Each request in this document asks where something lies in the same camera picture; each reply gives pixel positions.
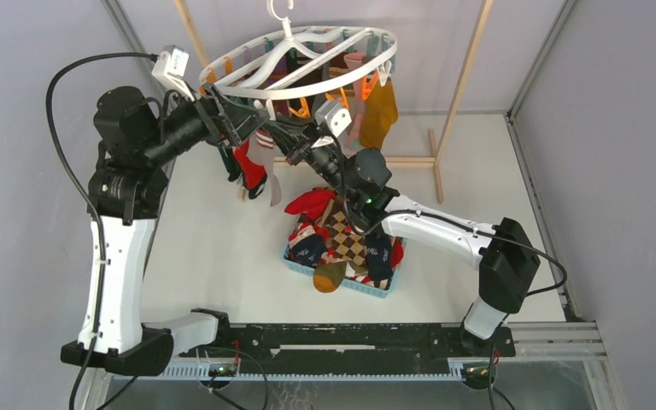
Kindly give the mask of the grey ribbed sock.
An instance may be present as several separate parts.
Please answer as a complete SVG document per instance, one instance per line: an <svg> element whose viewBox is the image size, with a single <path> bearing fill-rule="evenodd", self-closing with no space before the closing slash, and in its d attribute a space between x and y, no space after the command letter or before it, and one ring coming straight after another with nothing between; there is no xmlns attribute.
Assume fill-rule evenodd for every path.
<svg viewBox="0 0 656 410"><path fill-rule="evenodd" d="M274 173L275 143L272 136L263 129L255 131L249 139L248 158L266 171L271 188L270 206L279 205L282 200L282 189L278 177Z"/></svg>

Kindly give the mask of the red and cream Christmas sock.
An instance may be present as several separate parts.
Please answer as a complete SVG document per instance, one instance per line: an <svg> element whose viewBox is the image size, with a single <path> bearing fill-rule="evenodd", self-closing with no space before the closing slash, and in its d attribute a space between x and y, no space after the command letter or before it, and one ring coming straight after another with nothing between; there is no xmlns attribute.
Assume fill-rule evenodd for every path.
<svg viewBox="0 0 656 410"><path fill-rule="evenodd" d="M250 160L248 153L249 142L245 142L233 150L241 172L242 187L247 193L247 198L254 200L265 188L267 172L262 165Z"/></svg>

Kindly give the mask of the white clothespin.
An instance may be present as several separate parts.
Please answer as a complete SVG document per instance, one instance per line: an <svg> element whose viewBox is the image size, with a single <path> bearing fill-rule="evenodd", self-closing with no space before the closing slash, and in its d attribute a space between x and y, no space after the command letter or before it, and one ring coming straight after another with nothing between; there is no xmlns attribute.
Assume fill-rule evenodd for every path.
<svg viewBox="0 0 656 410"><path fill-rule="evenodd" d="M392 66L393 63L390 59L377 66L375 77L378 79L378 83L381 87L384 87L390 79Z"/></svg>

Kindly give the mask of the navy sock with lettering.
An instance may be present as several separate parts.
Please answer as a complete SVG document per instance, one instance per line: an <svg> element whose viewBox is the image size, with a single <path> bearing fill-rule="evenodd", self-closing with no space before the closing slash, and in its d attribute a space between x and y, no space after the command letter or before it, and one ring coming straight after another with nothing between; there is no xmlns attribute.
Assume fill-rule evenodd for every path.
<svg viewBox="0 0 656 410"><path fill-rule="evenodd" d="M305 267L315 267L323 260L328 251L319 234L310 234L303 238L295 237L289 241L289 257L295 263Z"/></svg>

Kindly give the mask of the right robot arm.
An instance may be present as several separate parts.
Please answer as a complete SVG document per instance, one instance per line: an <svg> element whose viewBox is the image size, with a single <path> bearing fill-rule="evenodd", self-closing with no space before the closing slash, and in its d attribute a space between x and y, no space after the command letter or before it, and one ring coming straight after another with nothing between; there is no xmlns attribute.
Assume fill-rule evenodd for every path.
<svg viewBox="0 0 656 410"><path fill-rule="evenodd" d="M509 218L499 224L463 220L426 207L388 186L391 172L379 149L346 156L337 138L314 122L264 129L291 165L308 164L343 199L354 232L381 231L393 237L445 249L478 273L478 296L462 320L460 346L481 355L506 318L518 313L541 264L524 228Z"/></svg>

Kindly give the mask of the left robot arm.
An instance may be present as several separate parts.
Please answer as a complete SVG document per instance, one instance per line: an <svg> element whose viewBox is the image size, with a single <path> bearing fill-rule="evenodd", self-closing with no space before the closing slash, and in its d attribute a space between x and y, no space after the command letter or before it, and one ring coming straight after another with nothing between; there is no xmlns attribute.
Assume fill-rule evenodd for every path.
<svg viewBox="0 0 656 410"><path fill-rule="evenodd" d="M235 147L266 121L264 112L217 91L180 102L163 116L133 86L99 98L93 118L99 158L87 185L94 257L89 299L78 337L61 348L63 363L147 377L195 346L213 356L231 349L233 335L220 325L223 313L195 309L144 323L144 268L168 184L164 166L199 143Z"/></svg>

